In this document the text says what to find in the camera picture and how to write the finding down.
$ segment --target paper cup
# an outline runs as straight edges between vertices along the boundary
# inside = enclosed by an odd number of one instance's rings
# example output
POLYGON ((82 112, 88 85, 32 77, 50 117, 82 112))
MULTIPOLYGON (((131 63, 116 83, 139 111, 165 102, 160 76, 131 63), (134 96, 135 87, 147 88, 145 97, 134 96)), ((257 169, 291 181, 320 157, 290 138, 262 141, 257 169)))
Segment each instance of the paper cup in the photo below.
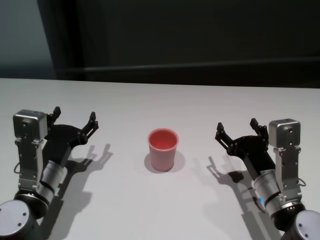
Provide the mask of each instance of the paper cup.
POLYGON ((155 170, 166 172, 174 166, 178 142, 178 135, 171 129, 157 128, 150 132, 150 161, 155 170))

